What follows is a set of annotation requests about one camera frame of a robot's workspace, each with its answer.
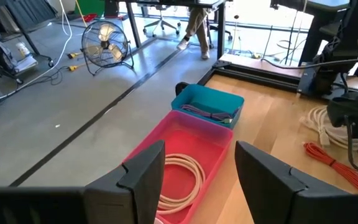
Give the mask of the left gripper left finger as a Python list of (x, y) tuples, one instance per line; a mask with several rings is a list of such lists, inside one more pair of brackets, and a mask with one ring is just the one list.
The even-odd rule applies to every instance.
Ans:
[(88, 223), (153, 223), (162, 190), (165, 142), (159, 140), (85, 187)]

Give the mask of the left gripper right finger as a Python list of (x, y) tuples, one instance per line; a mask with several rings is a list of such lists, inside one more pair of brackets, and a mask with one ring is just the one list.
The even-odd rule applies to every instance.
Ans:
[(313, 223), (306, 204), (295, 202), (312, 176), (244, 141), (236, 142), (234, 158), (255, 223)]

